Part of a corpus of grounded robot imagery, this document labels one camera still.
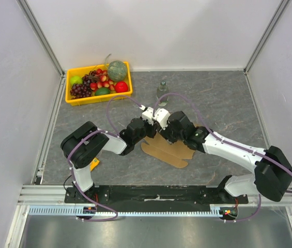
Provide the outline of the brown cardboard box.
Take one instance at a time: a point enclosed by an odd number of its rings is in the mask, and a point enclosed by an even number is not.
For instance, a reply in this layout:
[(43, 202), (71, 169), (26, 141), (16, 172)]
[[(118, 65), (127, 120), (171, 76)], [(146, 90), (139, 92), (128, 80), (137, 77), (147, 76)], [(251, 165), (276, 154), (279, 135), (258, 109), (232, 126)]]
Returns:
[(147, 155), (175, 168), (186, 167), (195, 153), (195, 150), (188, 148), (182, 141), (170, 144), (159, 133), (154, 138), (146, 136), (141, 143), (141, 149)]

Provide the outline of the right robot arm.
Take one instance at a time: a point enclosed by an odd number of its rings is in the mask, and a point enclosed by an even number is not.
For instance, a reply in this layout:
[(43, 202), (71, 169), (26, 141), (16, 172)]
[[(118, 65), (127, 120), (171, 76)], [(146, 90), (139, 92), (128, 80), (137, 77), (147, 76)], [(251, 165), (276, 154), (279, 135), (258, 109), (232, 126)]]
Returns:
[(181, 141), (192, 150), (222, 157), (250, 172), (224, 180), (224, 186), (217, 190), (220, 202), (227, 204), (237, 196), (253, 193), (280, 202), (288, 191), (292, 166), (280, 148), (257, 148), (227, 139), (204, 126), (195, 126), (182, 111), (171, 114), (160, 108), (153, 120), (168, 142)]

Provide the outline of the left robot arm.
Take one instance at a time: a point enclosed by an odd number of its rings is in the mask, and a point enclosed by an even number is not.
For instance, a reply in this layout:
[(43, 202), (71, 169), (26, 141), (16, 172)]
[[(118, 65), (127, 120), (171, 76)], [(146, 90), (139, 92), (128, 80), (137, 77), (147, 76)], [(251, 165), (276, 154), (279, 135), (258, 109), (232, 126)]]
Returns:
[(77, 187), (76, 198), (82, 203), (89, 203), (94, 197), (90, 164), (98, 153), (105, 150), (125, 156), (143, 138), (153, 138), (155, 134), (155, 125), (142, 118), (134, 118), (118, 135), (101, 130), (88, 121), (63, 139), (60, 148), (72, 170), (73, 183)]

